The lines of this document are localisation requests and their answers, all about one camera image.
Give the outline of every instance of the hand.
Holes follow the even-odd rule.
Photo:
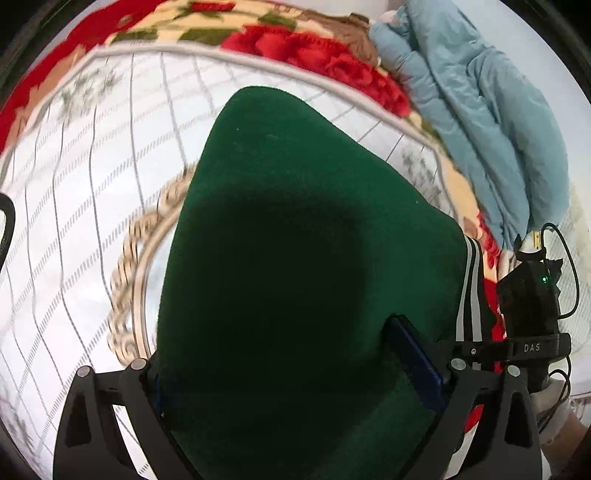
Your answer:
[[[548,387],[541,392],[530,395],[532,409],[538,421],[543,420],[546,413],[556,405],[563,393],[564,380],[557,380],[550,378]],[[540,445],[550,444],[558,435],[564,424],[566,423],[569,413],[572,412],[569,399],[567,398],[561,405],[558,406],[551,420],[546,424],[545,428],[540,433]]]

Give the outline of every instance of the light blue towel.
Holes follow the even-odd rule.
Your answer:
[[[518,234],[559,222],[566,148],[542,93],[451,0],[407,0],[397,17],[369,37],[472,184],[497,243],[512,249]]]

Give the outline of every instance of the green fabric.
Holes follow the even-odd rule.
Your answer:
[[[452,338],[453,219],[301,100],[239,91],[174,236],[158,322],[165,421],[206,480],[391,480],[431,422],[381,330]]]

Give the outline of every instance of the plaid pattern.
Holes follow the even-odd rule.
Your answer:
[[[114,80],[103,88],[106,77]],[[453,214],[431,150],[316,86],[200,56],[94,59],[7,159],[4,190],[17,224],[0,274],[0,414],[42,478],[51,478],[76,370],[121,369],[106,341],[109,277],[130,222],[155,205],[169,179],[198,162],[217,114],[249,85],[303,99],[409,180],[420,180],[419,189],[427,179],[428,199]],[[412,171],[411,157],[423,159]],[[159,275],[166,258],[156,260]],[[116,415],[138,471],[154,478],[125,409]]]

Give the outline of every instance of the red fabric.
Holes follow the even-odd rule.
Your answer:
[[[210,4],[205,2],[194,2],[191,4],[193,12],[229,12],[236,4]]]
[[[496,316],[496,324],[492,328],[492,340],[494,342],[502,342],[505,337],[505,327],[503,326],[503,320],[501,315],[499,314],[499,299],[496,296],[496,283],[493,281],[484,280],[484,292],[486,295],[486,300],[488,301],[489,307],[495,313]],[[502,372],[502,367],[500,362],[495,362],[495,372],[500,373]],[[469,432],[472,428],[480,421],[482,417],[482,405],[478,405],[468,417],[466,422],[466,426],[464,427],[464,432]]]
[[[495,266],[498,265],[499,259],[501,257],[501,247],[499,247],[499,245],[495,242],[495,239],[492,237],[492,233],[484,221],[482,212],[478,213],[478,221],[480,222],[480,228],[482,228],[484,231],[484,235],[480,241],[480,244],[488,254],[488,268],[495,268]]]
[[[20,80],[11,93],[0,112],[0,151],[3,151],[6,146],[10,127],[16,118],[17,108],[25,108],[28,105],[31,89],[47,78],[58,61],[71,55],[78,45],[89,51],[91,48],[103,44],[109,35],[132,27],[152,13],[164,1],[119,0],[82,20],[62,43]]]
[[[230,35],[222,48],[290,63],[353,87],[387,111],[405,117],[411,112],[408,97],[391,78],[360,61],[349,48],[331,38],[294,33],[284,27],[248,25]]]

